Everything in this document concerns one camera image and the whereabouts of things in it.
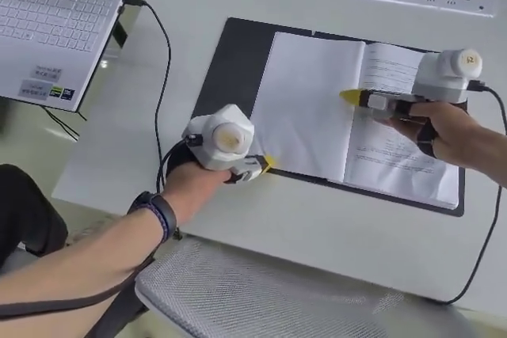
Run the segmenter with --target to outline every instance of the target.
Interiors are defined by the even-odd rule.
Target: forearm
[[[0,304],[90,296],[125,280],[162,239],[151,211],[122,218],[106,231],[0,279]],[[0,322],[0,336],[84,336],[111,300],[86,310]]]
[[[507,187],[507,136],[481,128],[471,136],[466,150],[472,169]]]

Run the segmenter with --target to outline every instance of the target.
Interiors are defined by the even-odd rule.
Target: hand
[[[433,142],[433,152],[437,158],[465,168],[472,165],[474,139],[480,139],[483,128],[464,110],[449,103],[418,103],[412,106],[410,115],[431,119],[439,135]],[[422,127],[418,123],[395,119],[385,124],[414,142]]]
[[[192,219],[230,177],[228,170],[212,172],[189,162],[169,174],[162,197],[173,208],[177,224],[181,225]]]

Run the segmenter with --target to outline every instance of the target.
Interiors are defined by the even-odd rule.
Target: notebook page
[[[423,54],[387,44],[367,47],[360,87],[409,93]],[[456,208],[459,170],[423,154],[409,139],[358,110],[345,182],[358,188]]]
[[[339,96],[357,88],[366,44],[278,32],[251,121],[252,154],[276,168],[343,180],[353,108]]]

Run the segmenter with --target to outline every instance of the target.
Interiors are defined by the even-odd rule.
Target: white laptop
[[[0,0],[0,97],[77,111],[122,0]]]

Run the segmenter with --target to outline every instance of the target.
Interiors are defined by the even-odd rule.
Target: white desk
[[[191,116],[229,16],[427,49],[471,46],[483,78],[507,100],[507,17],[467,17],[365,0],[148,0],[170,34],[173,62],[161,112],[164,150]],[[54,196],[123,214],[154,189],[154,108],[166,65],[162,33],[145,9],[92,110]],[[474,95],[471,114],[501,128],[497,104]],[[490,226],[496,185],[467,174],[462,218],[288,178],[224,187],[184,231],[425,296],[462,288]],[[460,303],[507,316],[507,201],[482,266]]]

